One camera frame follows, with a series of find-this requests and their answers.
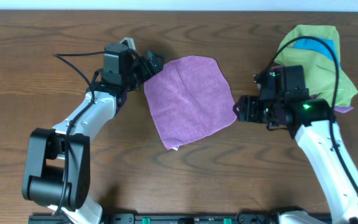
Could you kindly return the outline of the purple microfibre cloth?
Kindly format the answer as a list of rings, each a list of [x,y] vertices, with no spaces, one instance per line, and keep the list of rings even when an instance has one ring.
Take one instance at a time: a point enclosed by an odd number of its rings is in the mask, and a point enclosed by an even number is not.
[[[144,92],[168,150],[210,136],[236,120],[230,86],[211,57],[192,55],[168,62],[146,81]]]

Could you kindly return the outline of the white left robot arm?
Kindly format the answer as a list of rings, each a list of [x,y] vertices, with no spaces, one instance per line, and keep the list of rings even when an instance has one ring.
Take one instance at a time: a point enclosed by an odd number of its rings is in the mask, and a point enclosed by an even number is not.
[[[154,51],[139,55],[133,40],[108,44],[103,67],[91,79],[79,71],[87,89],[81,104],[50,129],[29,137],[22,196],[53,210],[69,223],[100,223],[103,208],[88,194],[90,145],[101,128],[122,108],[127,94],[163,70],[165,57]]]

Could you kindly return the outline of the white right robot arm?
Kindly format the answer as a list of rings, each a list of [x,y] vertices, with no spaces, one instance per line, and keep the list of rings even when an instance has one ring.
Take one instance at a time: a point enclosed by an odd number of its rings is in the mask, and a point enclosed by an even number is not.
[[[358,223],[358,170],[346,150],[326,100],[242,96],[233,106],[241,122],[286,129],[309,160],[326,197],[333,223]]]

